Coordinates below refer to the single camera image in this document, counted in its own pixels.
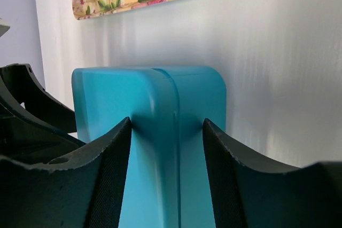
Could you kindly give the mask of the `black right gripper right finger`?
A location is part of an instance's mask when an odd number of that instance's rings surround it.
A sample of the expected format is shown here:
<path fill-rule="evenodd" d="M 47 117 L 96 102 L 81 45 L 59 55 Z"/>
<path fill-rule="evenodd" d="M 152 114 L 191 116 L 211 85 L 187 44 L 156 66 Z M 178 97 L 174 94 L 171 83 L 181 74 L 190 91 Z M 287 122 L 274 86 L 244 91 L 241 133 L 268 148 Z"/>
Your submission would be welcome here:
<path fill-rule="evenodd" d="M 216 227 L 341 227 L 341 162 L 298 168 L 203 122 Z"/>

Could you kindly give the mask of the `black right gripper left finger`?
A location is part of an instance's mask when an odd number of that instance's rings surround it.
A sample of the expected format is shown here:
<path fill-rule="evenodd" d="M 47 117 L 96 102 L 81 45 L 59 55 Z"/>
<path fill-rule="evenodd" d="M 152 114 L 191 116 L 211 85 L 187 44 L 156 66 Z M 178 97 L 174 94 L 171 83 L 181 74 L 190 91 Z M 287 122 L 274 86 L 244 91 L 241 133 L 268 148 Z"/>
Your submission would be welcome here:
<path fill-rule="evenodd" d="M 118 227 L 131 121 L 48 163 L 1 156 L 1 227 Z"/>

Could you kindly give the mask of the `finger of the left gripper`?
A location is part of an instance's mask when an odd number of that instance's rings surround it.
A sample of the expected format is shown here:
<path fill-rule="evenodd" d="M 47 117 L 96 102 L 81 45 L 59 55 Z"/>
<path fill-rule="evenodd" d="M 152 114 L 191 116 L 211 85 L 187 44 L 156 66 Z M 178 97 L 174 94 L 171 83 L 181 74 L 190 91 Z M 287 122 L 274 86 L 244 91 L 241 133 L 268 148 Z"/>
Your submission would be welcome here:
<path fill-rule="evenodd" d="M 25 110 L 1 81 L 1 156 L 23 163 L 48 163 L 85 143 Z"/>

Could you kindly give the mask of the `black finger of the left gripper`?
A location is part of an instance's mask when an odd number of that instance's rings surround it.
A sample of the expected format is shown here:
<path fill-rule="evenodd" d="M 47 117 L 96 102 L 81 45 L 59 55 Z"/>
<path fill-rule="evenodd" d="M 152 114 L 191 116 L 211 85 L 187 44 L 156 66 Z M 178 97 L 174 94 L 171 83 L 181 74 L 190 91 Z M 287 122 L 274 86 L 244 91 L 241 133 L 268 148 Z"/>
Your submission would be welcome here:
<path fill-rule="evenodd" d="M 46 92 L 29 64 L 1 67 L 1 78 L 10 94 L 29 113 L 65 133 L 76 132 L 74 111 Z"/>

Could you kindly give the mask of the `teal tin lid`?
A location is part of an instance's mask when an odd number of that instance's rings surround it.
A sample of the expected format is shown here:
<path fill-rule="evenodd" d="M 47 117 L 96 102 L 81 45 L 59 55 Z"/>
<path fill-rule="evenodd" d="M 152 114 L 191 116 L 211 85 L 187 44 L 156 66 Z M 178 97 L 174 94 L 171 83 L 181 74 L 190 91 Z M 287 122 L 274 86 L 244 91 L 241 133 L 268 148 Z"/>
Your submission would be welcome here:
<path fill-rule="evenodd" d="M 107 143 L 87 227 L 179 227 L 178 103 L 162 68 L 79 68 L 77 135 Z"/>

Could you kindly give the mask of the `teal tin box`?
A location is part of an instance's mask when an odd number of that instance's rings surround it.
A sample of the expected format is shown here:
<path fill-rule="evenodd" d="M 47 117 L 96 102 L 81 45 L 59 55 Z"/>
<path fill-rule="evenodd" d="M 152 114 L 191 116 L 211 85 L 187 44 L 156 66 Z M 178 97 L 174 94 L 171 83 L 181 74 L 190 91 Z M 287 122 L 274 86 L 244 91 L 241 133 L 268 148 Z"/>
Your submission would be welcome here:
<path fill-rule="evenodd" d="M 164 66 L 175 90 L 178 128 L 178 224 L 215 227 L 203 146 L 203 122 L 226 127 L 227 90 L 223 78 L 207 66 Z"/>

